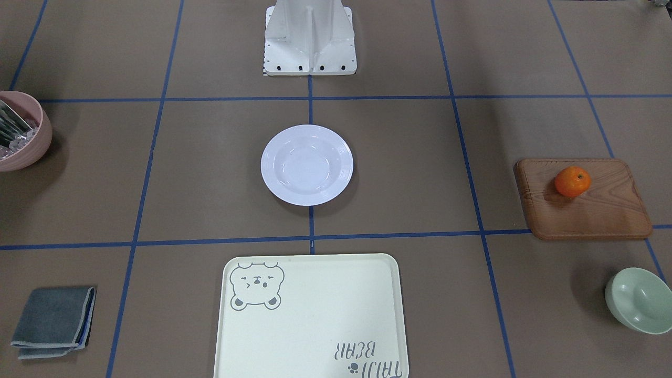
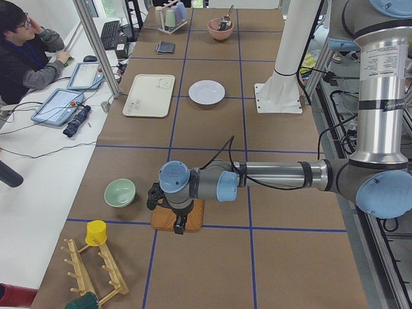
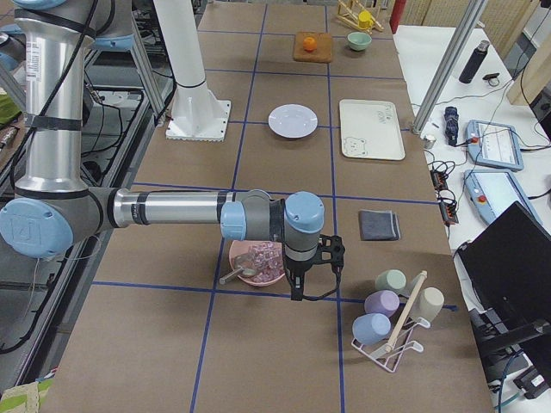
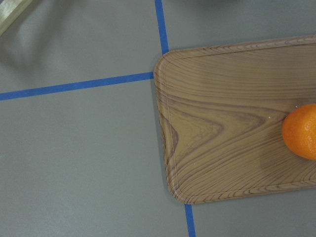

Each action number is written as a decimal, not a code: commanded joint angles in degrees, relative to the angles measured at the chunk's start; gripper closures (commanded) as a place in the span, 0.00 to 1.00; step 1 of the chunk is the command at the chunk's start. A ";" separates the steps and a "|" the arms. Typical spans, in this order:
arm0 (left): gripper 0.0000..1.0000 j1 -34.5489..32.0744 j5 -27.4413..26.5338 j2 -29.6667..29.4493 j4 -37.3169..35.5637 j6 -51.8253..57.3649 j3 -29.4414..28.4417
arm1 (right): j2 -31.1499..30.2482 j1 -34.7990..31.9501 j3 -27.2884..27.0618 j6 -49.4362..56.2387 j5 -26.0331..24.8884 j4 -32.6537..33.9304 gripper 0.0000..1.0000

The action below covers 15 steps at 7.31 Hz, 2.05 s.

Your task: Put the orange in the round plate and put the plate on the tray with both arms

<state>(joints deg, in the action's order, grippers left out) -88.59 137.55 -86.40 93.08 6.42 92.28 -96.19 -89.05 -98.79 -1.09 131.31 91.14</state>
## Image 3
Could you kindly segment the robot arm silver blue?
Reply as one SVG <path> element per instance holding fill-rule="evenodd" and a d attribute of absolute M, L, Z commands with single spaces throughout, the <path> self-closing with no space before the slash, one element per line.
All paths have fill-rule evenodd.
<path fill-rule="evenodd" d="M 26 169 L 11 178 L 15 197 L 1 211 L 8 245 L 46 258 L 111 228 L 217 224 L 226 239 L 280 243 L 291 297 L 305 298 L 305 274 L 322 263 L 329 243 L 321 232 L 325 209 L 318 196 L 131 192 L 92 188 L 81 179 L 84 54 L 90 47 L 133 46 L 130 2 L 19 1 L 15 20 L 26 38 Z"/>

